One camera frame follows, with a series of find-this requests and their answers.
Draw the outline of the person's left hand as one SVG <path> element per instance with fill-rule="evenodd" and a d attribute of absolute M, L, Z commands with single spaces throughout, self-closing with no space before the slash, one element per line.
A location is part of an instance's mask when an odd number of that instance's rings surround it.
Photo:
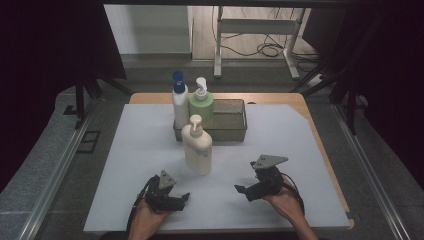
<path fill-rule="evenodd" d="M 170 212 L 154 212 L 149 205 L 142 200 L 137 208 L 131 223 L 131 235 L 154 235 L 159 227 L 170 216 Z"/>

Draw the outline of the pale grey table mat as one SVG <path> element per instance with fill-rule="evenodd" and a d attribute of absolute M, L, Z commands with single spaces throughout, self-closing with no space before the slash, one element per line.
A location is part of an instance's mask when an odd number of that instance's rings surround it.
<path fill-rule="evenodd" d="M 212 147 L 212 170 L 200 176 L 185 163 L 172 128 L 169 104 L 125 106 L 92 202 L 85 231 L 123 231 L 145 183 L 161 171 L 176 180 L 172 193 L 188 195 L 183 210 L 161 226 L 163 233 L 276 231 L 289 228 L 264 200 L 248 201 L 239 185 L 256 183 L 251 162 L 262 154 L 284 156 L 281 172 L 298 187 L 305 215 L 315 229 L 347 229 L 345 210 L 329 176 L 309 122 L 285 104 L 246 107 L 247 132 L 241 142 Z"/>

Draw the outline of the white cabinet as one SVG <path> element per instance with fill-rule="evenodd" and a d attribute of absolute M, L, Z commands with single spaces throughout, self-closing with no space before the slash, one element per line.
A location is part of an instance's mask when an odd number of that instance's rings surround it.
<path fill-rule="evenodd" d="M 120 54 L 192 52 L 188 6 L 104 5 Z"/>

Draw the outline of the black stand legs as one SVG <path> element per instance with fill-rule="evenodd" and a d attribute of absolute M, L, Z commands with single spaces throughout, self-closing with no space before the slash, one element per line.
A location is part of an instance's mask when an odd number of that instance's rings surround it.
<path fill-rule="evenodd" d="M 82 126 L 86 118 L 84 92 L 87 92 L 92 99 L 100 99 L 102 97 L 102 90 L 97 82 L 98 79 L 106 82 L 126 95 L 131 96 L 133 94 L 133 91 L 128 87 L 120 84 L 117 80 L 101 73 L 98 70 L 79 70 L 77 72 L 75 82 L 76 115 L 78 118 L 75 126 L 76 129 L 79 129 Z"/>
<path fill-rule="evenodd" d="M 331 57 L 319 63 L 310 73 L 300 80 L 291 90 L 300 93 L 303 97 L 310 96 L 319 90 L 335 83 L 329 95 L 332 103 L 338 104 L 347 97 L 346 124 L 353 134 L 356 134 L 354 119 L 356 109 L 357 84 L 353 79 L 354 70 L 360 58 L 364 55 L 368 44 L 383 20 L 384 14 L 377 12 L 368 21 L 362 20 L 361 24 L 353 30 L 353 35 L 347 40 L 341 50 L 336 51 Z M 321 70 L 335 67 L 324 80 L 306 90 L 301 88 L 309 83 Z"/>

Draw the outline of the white power strip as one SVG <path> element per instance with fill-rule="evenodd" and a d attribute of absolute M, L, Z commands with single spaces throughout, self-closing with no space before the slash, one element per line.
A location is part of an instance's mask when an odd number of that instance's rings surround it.
<path fill-rule="evenodd" d="M 308 82 L 308 86 L 309 87 L 313 87 L 316 86 L 317 84 L 319 84 L 320 82 L 322 82 L 325 79 L 325 76 L 322 74 L 318 74 L 315 77 L 313 77 L 309 82 Z"/>

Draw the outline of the green pump bottle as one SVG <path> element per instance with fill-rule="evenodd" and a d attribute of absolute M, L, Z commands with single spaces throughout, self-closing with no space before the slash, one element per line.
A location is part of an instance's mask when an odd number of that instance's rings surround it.
<path fill-rule="evenodd" d="M 204 77 L 196 79 L 197 89 L 189 98 L 189 111 L 191 115 L 200 115 L 202 125 L 211 128 L 213 125 L 214 96 L 208 91 L 207 81 Z"/>

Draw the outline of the aluminium rail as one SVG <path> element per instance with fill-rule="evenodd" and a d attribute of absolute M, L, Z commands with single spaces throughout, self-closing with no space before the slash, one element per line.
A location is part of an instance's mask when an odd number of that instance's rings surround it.
<path fill-rule="evenodd" d="M 401 216 L 375 173 L 359 139 L 348 127 L 346 123 L 347 117 L 345 116 L 343 109 L 337 105 L 331 105 L 331 107 L 337 116 L 338 123 L 353 150 L 358 165 L 360 166 L 395 239 L 411 240 L 410 234 L 408 233 Z"/>
<path fill-rule="evenodd" d="M 26 222 L 24 223 L 16 240 L 34 240 L 44 218 L 54 200 L 54 197 L 64 179 L 64 176 L 69 168 L 69 165 L 78 149 L 78 146 L 90 124 L 93 112 L 97 103 L 92 100 L 86 105 L 86 117 L 80 123 L 78 129 L 73 132 L 69 143 L 64 148 L 58 162 L 56 163 L 52 174 L 39 195 L 33 209 L 31 210 Z"/>

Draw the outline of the white metal desk frame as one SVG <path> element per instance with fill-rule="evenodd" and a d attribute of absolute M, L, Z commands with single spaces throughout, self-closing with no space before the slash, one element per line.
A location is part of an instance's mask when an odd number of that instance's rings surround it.
<path fill-rule="evenodd" d="M 223 18 L 223 7 L 218 7 L 216 47 L 214 56 L 214 77 L 220 78 L 222 71 L 222 33 L 230 34 L 273 34 L 290 36 L 284 47 L 283 56 L 291 77 L 299 80 L 300 75 L 293 60 L 293 49 L 300 32 L 306 9 L 302 8 L 296 19 L 226 19 Z"/>

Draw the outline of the dark curtain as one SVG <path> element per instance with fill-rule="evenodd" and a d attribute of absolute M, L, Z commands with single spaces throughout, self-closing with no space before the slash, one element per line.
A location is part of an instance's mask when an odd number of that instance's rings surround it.
<path fill-rule="evenodd" d="M 0 0 L 0 192 L 81 77 L 126 77 L 102 0 Z"/>
<path fill-rule="evenodd" d="M 386 15 L 330 98 L 354 82 L 365 116 L 424 189 L 424 0 L 383 3 Z"/>

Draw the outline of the dark wire mesh basket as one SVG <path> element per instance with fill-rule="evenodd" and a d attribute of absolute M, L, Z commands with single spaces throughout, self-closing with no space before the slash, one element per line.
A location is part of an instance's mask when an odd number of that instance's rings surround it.
<path fill-rule="evenodd" d="M 215 99 L 213 125 L 203 129 L 214 142 L 243 142 L 247 131 L 247 114 L 242 99 Z M 181 131 L 173 122 L 175 139 L 182 141 Z"/>

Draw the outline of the white bottle with blue pump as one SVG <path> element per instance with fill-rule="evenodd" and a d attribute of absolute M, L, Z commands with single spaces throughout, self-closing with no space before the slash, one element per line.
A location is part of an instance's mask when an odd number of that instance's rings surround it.
<path fill-rule="evenodd" d="M 189 123 L 188 87 L 181 71 L 175 71 L 173 77 L 172 101 L 175 127 L 182 129 Z"/>

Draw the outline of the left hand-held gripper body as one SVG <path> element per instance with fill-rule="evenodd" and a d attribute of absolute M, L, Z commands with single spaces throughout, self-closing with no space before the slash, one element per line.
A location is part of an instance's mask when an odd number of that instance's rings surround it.
<path fill-rule="evenodd" d="M 175 184 L 176 180 L 165 170 L 150 179 L 145 201 L 153 211 L 176 211 L 175 204 L 180 202 L 180 199 L 169 196 Z"/>

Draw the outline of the cream pump bottle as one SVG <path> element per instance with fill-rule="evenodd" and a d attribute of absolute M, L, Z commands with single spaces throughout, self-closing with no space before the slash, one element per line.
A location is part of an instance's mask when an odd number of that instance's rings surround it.
<path fill-rule="evenodd" d="M 212 168 L 212 138 L 202 127 L 202 117 L 194 114 L 181 131 L 185 162 L 197 174 L 207 175 Z"/>

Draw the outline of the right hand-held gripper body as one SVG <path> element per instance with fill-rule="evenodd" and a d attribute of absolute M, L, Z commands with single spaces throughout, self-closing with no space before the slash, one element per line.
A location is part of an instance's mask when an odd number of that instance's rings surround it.
<path fill-rule="evenodd" d="M 288 158 L 283 156 L 260 155 L 254 161 L 256 163 L 253 170 L 259 182 L 247 188 L 245 195 L 249 202 L 267 195 L 275 195 L 280 191 L 284 180 L 277 165 L 287 160 Z"/>

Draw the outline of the person's right hand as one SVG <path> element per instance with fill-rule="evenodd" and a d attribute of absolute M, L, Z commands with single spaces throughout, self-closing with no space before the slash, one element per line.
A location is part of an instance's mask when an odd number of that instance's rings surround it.
<path fill-rule="evenodd" d="M 292 225 L 298 225 L 304 220 L 300 204 L 295 195 L 286 187 L 281 187 L 275 195 L 263 197 L 263 200 L 270 203 L 274 210 Z"/>

